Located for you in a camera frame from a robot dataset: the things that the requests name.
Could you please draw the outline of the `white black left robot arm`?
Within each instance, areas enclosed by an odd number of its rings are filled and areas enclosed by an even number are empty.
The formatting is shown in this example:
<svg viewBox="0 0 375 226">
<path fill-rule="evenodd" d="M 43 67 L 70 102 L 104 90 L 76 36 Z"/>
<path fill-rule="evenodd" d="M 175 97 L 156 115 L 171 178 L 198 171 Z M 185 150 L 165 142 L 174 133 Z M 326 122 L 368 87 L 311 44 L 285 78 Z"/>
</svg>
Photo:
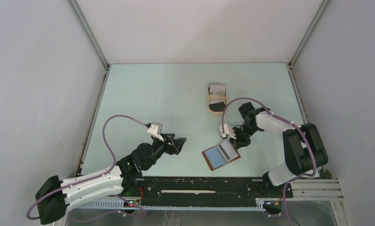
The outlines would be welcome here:
<svg viewBox="0 0 375 226">
<path fill-rule="evenodd" d="M 178 155 L 186 140 L 163 134 L 163 140 L 153 138 L 151 144 L 141 143 L 131 154 L 103 170 L 76 178 L 49 177 L 35 194 L 37 219 L 42 225 L 51 224 L 84 203 L 106 196 L 135 194 L 136 180 L 142 172 L 149 170 L 165 153 Z"/>
</svg>

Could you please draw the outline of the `brown leather card holder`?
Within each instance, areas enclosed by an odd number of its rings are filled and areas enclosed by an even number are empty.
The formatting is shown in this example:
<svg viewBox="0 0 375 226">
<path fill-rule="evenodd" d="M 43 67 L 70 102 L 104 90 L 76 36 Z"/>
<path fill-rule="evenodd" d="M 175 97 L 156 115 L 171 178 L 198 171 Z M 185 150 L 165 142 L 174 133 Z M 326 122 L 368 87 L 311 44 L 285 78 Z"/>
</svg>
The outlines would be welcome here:
<svg viewBox="0 0 375 226">
<path fill-rule="evenodd" d="M 223 167 L 231 162 L 226 162 L 224 157 L 220 154 L 217 145 L 202 151 L 202 155 L 211 171 Z"/>
</svg>

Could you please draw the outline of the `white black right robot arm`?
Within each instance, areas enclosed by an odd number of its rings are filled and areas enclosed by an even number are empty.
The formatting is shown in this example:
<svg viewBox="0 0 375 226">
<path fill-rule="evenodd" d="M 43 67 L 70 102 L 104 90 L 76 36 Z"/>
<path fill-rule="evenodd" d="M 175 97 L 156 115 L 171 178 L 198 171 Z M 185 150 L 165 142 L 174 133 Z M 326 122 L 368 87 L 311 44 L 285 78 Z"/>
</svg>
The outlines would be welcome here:
<svg viewBox="0 0 375 226">
<path fill-rule="evenodd" d="M 275 196 L 281 190 L 280 185 L 295 178 L 314 176 L 318 168 L 328 163 L 328 155 L 315 124 L 298 126 L 267 107 L 254 108 L 250 102 L 242 104 L 238 110 L 243 124 L 231 127 L 223 123 L 220 127 L 220 136 L 229 137 L 234 148 L 248 146 L 251 136 L 259 131 L 271 132 L 283 142 L 284 162 L 262 177 L 261 189 L 266 196 Z"/>
</svg>

